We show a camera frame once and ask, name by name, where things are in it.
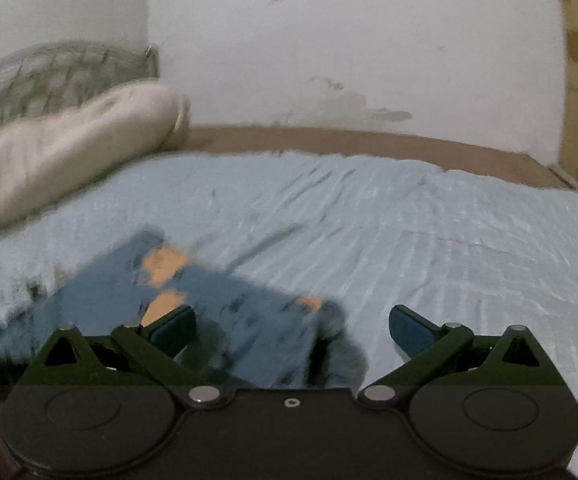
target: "rolled white blanket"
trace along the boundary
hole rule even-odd
[[[7,124],[0,128],[0,229],[123,162],[181,149],[188,128],[188,97],[152,81]]]

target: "round metal joint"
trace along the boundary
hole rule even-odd
[[[287,408],[297,408],[301,405],[301,402],[298,399],[285,399],[285,406]]]
[[[195,386],[189,390],[189,398],[200,404],[220,398],[220,390],[214,386]]]
[[[364,389],[363,393],[368,400],[373,402],[386,402],[396,396],[395,390],[385,384],[374,384]]]

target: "bed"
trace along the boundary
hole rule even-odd
[[[402,303],[477,333],[529,326],[578,399],[578,192],[522,155],[267,133],[195,130],[190,150],[203,153],[135,162],[0,233],[0,322],[30,282],[51,293],[61,274],[149,226],[209,266],[338,301],[365,384],[403,362],[386,324]]]

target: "mattress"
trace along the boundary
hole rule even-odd
[[[50,294],[146,227],[209,266],[338,301],[365,384],[403,363],[387,329],[402,303],[476,333],[529,326],[578,399],[578,192],[371,156],[149,158],[0,234],[0,322],[29,283]]]

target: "folded clothing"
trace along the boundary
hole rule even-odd
[[[365,360],[332,301],[300,298],[209,269],[149,230],[101,256],[0,332],[0,358],[28,362],[61,325],[108,335],[147,325],[179,304],[196,338],[177,360],[210,383],[260,388],[358,388]]]
[[[152,81],[111,89],[80,108],[0,128],[0,229],[123,162],[178,150],[189,99]]]

